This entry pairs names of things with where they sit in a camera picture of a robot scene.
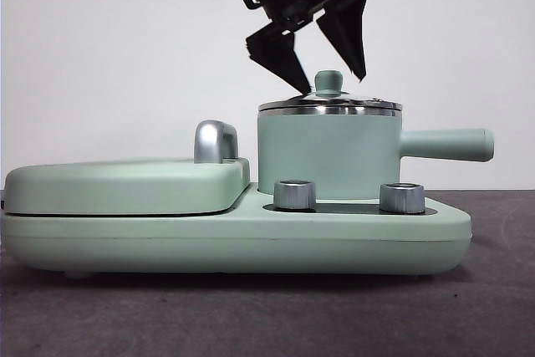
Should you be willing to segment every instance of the dark gray surface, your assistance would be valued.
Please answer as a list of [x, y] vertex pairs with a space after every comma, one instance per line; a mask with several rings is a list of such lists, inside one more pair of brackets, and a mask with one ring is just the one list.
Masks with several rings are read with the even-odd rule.
[[3, 256], [2, 356], [534, 356], [535, 191], [431, 191], [472, 215], [432, 277], [103, 274]]

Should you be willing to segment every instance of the silver knob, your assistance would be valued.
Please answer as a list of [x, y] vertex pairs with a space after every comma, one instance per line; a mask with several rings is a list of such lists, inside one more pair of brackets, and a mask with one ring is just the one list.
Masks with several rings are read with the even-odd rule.
[[383, 184], [379, 208], [404, 214], [425, 212], [424, 187], [409, 183]]
[[223, 163], [237, 158], [237, 134], [232, 125], [219, 120], [205, 120], [195, 131], [195, 163]]
[[311, 181], [277, 181], [273, 192], [273, 205], [289, 210], [315, 209], [316, 186]]

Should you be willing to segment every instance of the green handle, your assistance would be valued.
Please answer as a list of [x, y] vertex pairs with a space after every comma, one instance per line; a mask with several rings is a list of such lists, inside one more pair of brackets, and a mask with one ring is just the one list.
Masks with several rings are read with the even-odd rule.
[[401, 156], [487, 162], [494, 156], [494, 134], [485, 129], [405, 131]]

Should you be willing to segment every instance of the mint green pot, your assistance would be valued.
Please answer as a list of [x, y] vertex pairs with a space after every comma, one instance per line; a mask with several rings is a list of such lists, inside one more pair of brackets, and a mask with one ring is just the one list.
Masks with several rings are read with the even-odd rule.
[[341, 92], [341, 74], [320, 72], [316, 92], [265, 104], [258, 116], [259, 191], [279, 180], [316, 184], [319, 199], [379, 198], [400, 181], [400, 159], [489, 161], [492, 132], [401, 129], [401, 105]]

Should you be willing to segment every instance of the appliance base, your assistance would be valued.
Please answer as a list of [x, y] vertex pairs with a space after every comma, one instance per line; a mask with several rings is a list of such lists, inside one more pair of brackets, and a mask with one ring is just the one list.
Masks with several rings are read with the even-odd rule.
[[4, 214], [3, 244], [29, 267], [76, 277], [99, 272], [421, 275], [454, 268], [470, 246], [470, 216], [431, 199], [426, 206], [436, 213], [427, 215], [264, 208], [272, 202], [251, 184], [230, 209], [217, 214]]

